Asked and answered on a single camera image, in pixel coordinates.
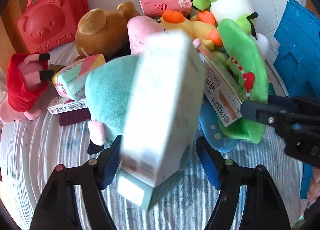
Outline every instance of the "white bedsheet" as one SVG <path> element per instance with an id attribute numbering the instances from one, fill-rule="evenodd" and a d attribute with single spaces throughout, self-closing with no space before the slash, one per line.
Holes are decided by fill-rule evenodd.
<path id="1" fill-rule="evenodd" d="M 51 55 L 51 61 L 55 64 L 66 64 L 77 56 L 74 44 L 62 46 L 52 51 Z M 51 86 L 39 100 L 43 112 L 38 119 L 19 125 L 4 125 L 2 131 L 2 179 L 10 188 L 10 213 L 22 230 L 29 229 L 36 202 L 54 167 L 59 163 L 66 167 L 79 166 L 90 158 L 86 153 L 89 144 L 87 123 L 60 127 L 59 116 L 47 111 L 50 100 L 56 95 Z M 197 137 L 200 135 L 202 131 L 199 128 Z M 224 156 L 241 166 L 265 165 L 279 189 L 293 225 L 300 217 L 302 169 L 301 162 L 286 156 L 283 148 L 283 140 L 267 127 L 260 144 L 241 141 L 234 151 Z M 194 149 L 179 184 L 149 212 L 142 211 L 118 195 L 115 183 L 103 191 L 109 212 L 121 230 L 204 229 L 218 194 L 209 185 Z M 245 187 L 241 188 L 233 229 L 237 229 L 241 221 L 244 194 Z M 83 229 L 90 229 L 79 188 L 76 188 L 76 196 Z"/>

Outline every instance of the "blue plastic crate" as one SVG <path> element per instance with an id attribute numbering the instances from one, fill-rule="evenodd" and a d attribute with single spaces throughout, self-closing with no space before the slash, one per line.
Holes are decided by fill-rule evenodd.
<path id="1" fill-rule="evenodd" d="M 320 20 L 295 0 L 287 3 L 274 35 L 280 44 L 274 67 L 290 96 L 320 97 Z"/>

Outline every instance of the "cardboard box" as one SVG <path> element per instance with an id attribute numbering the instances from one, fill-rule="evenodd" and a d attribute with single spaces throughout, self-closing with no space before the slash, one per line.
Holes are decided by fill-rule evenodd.
<path id="1" fill-rule="evenodd" d="M 140 0 L 140 6 L 144 15 L 149 17 L 161 17 L 166 10 L 175 10 L 185 17 L 192 10 L 191 0 Z"/>
<path id="2" fill-rule="evenodd" d="M 86 57 L 60 69 L 52 77 L 52 82 L 60 96 L 79 101 L 85 98 L 88 73 L 105 63 L 103 54 Z"/>
<path id="3" fill-rule="evenodd" d="M 188 35 L 148 38 L 128 104 L 118 192 L 151 208 L 180 179 L 198 125 L 204 67 Z"/>
<path id="4" fill-rule="evenodd" d="M 240 106 L 248 98 L 222 63 L 211 58 L 211 52 L 204 45 L 198 51 L 206 70 L 204 94 L 227 127 L 242 117 Z"/>
<path id="5" fill-rule="evenodd" d="M 48 110 L 54 115 L 87 107 L 87 100 L 85 98 L 80 101 L 74 101 L 64 97 L 55 97 L 50 102 Z"/>

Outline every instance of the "pink box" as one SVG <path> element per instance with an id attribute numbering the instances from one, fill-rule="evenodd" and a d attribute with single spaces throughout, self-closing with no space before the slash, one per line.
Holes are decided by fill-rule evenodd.
<path id="1" fill-rule="evenodd" d="M 187 17 L 192 10 L 191 0 L 140 0 L 140 6 L 144 15 L 149 17 L 161 17 L 166 10 L 181 12 Z"/>

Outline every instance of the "embossed bear face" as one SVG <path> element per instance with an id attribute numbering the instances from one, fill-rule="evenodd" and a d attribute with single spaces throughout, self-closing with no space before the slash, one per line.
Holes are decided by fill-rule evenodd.
<path id="1" fill-rule="evenodd" d="M 62 6 L 63 0 L 49 0 L 48 4 L 37 7 L 32 18 L 25 16 L 18 25 L 34 44 L 41 44 L 63 30 L 66 17 Z"/>

